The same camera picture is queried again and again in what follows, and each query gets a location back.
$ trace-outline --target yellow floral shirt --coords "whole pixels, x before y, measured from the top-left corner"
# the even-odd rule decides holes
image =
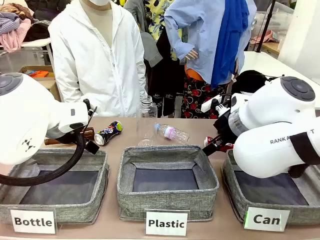
[[[151,12],[151,24],[149,32],[155,41],[158,41],[160,35],[165,28],[165,11],[175,0],[144,0],[146,8]],[[182,30],[179,29],[179,36],[182,37]],[[177,55],[171,49],[172,60],[178,60]]]

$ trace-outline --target black pole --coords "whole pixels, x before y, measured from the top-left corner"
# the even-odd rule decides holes
[[[265,26],[264,26],[264,29],[263,29],[263,32],[262,32],[262,35],[261,35],[261,39],[260,39],[258,48],[256,49],[257,53],[261,52],[260,50],[261,50],[262,44],[264,43],[264,38],[266,36],[267,29],[268,29],[268,26],[269,26],[269,23],[270,23],[270,19],[272,17],[272,12],[274,11],[275,3],[276,3],[276,0],[272,0],[270,11],[268,13],[268,17],[266,18]]]

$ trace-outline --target clear plastic bottle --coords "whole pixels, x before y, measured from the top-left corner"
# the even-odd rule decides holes
[[[158,116],[158,108],[152,101],[151,96],[141,99],[136,112],[136,132],[138,136],[138,146],[152,146],[156,136],[155,123]]]
[[[178,144],[181,144],[181,145],[188,144],[188,140],[190,138],[189,133],[165,124],[157,123],[155,125],[155,130],[156,130],[156,134],[166,139],[176,141]]]

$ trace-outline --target mannequin hand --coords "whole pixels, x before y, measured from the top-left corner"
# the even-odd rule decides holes
[[[197,59],[198,58],[198,53],[195,50],[191,50],[187,56],[185,56],[186,59],[191,60],[191,59]]]

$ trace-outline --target label sign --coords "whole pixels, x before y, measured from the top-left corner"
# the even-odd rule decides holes
[[[146,235],[186,236],[188,213],[148,211]]]
[[[28,211],[11,209],[15,232],[32,234],[56,234],[53,211]]]
[[[249,207],[246,212],[244,228],[262,231],[283,232],[290,211]]]

